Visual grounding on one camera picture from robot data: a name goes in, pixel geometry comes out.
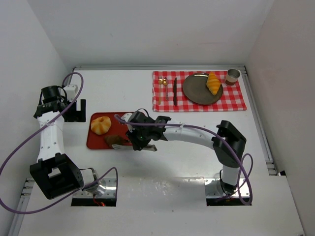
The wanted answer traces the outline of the stainless steel tongs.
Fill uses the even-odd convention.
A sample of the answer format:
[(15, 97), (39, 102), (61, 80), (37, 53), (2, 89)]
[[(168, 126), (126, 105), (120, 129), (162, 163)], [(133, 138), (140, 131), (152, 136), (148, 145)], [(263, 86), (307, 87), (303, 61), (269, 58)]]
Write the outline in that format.
[(134, 149), (132, 145), (120, 145), (120, 144), (112, 144), (111, 147), (113, 149), (121, 149), (121, 150), (146, 150), (146, 151), (157, 151), (158, 149), (156, 148), (155, 145), (147, 145), (143, 148), (138, 148), (138, 149)]

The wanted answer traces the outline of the brown chocolate croissant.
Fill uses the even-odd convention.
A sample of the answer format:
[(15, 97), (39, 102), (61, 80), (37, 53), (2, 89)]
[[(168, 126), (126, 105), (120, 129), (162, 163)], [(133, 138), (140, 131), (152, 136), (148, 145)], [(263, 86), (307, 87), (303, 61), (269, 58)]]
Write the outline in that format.
[(129, 143), (129, 140), (123, 138), (120, 135), (108, 135), (104, 137), (104, 140), (110, 147), (112, 145), (125, 145), (126, 143)]

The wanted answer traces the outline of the orange striped croissant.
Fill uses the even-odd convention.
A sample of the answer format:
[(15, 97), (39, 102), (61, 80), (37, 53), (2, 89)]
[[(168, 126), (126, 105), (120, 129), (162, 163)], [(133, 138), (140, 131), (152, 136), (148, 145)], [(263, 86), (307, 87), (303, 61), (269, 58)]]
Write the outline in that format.
[(210, 72), (206, 82), (206, 86), (212, 95), (216, 95), (221, 87), (221, 82), (214, 72)]

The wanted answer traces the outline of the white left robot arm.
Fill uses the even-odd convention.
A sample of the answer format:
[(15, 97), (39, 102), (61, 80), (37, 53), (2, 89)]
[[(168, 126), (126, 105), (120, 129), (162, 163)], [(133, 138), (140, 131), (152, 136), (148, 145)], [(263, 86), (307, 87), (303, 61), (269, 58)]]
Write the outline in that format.
[(79, 169), (64, 150), (64, 123), (86, 122), (86, 100), (80, 101), (80, 110), (74, 100), (78, 91), (77, 85), (43, 88), (34, 114), (42, 131), (39, 155), (30, 174), (47, 199), (78, 189), (94, 193), (98, 186), (96, 171)]

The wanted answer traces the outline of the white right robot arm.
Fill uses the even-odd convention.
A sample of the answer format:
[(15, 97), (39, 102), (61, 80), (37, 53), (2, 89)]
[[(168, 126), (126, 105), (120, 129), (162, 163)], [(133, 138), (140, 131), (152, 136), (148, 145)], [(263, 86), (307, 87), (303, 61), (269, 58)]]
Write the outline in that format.
[(183, 141), (212, 149), (218, 161), (222, 164), (220, 177), (223, 194), (232, 194), (237, 188), (239, 162), (245, 150), (246, 138), (229, 121), (222, 120), (216, 134), (205, 129), (188, 127), (166, 116), (156, 119), (136, 111), (126, 113), (122, 120), (128, 127), (126, 136), (132, 143), (134, 150), (142, 150), (151, 140)]

